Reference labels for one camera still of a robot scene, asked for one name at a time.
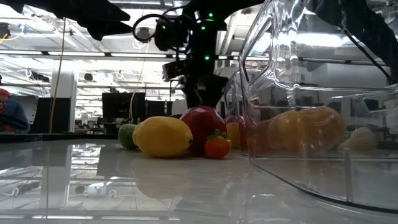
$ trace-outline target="person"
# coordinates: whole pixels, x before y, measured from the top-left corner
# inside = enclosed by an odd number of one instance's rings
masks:
[[[27,120],[24,108],[22,107],[21,103],[15,99],[10,98],[9,92],[2,88],[0,88],[0,114],[4,114],[4,115],[10,116],[10,117],[13,117],[15,119],[18,119],[19,121],[24,122],[25,124],[28,124],[27,130],[18,130],[18,129],[14,129],[12,127],[0,124],[0,132],[8,131],[8,132],[15,132],[15,133],[19,133],[19,134],[25,134],[25,133],[29,132],[29,130],[30,130],[29,122]]]

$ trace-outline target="tomato stem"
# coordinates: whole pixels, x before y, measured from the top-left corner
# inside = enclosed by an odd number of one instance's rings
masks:
[[[226,133],[222,133],[221,131],[219,131],[219,129],[216,129],[215,133],[212,134],[211,136],[208,136],[207,139],[212,139],[212,138],[217,138],[217,137],[229,139],[229,136]]]

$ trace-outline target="transparent plastic box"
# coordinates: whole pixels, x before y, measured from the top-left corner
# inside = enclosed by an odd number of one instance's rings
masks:
[[[323,198],[398,211],[397,85],[340,28],[302,1],[267,0],[239,66],[252,163]]]
[[[239,151],[246,151],[244,146],[245,125],[243,118],[243,98],[241,77],[239,72],[235,72],[224,88],[223,100],[225,102],[227,133],[232,141],[232,147]]]

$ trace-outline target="small red tomato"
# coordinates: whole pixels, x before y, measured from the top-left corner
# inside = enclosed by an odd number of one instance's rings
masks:
[[[205,152],[210,159],[222,159],[231,151],[232,142],[225,133],[216,130],[216,134],[209,136],[205,144]]]

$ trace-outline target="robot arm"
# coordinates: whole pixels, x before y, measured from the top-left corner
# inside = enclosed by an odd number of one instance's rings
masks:
[[[390,83],[398,80],[398,42],[393,31],[375,12],[366,5],[366,0],[302,0],[305,7],[314,12],[325,22],[339,26],[356,46],[378,67]],[[182,8],[181,16],[147,15],[139,19],[133,26],[133,35],[140,39],[134,30],[140,21],[148,17],[158,17],[155,34],[156,46],[163,51],[186,47],[183,52],[185,60],[179,60],[164,65],[164,80],[169,81],[184,75],[180,80],[183,92],[187,97],[188,108],[197,105],[215,107],[223,94],[227,78],[213,74],[215,60],[216,38],[219,30],[226,30],[224,20],[233,12],[263,3],[264,0],[192,0]],[[374,54],[391,67],[389,75],[353,38],[354,35],[364,43]]]
[[[164,65],[164,80],[169,81],[183,75],[179,83],[187,99],[188,108],[197,105],[215,107],[223,95],[228,78],[214,75],[217,32],[226,30],[224,20],[233,12],[263,3],[264,0],[192,0],[182,8],[182,15],[170,16],[149,14],[133,25],[133,35],[141,42],[154,37],[159,50],[174,50],[185,47],[186,59]],[[135,29],[144,19],[158,17],[155,34],[149,38],[138,37]]]

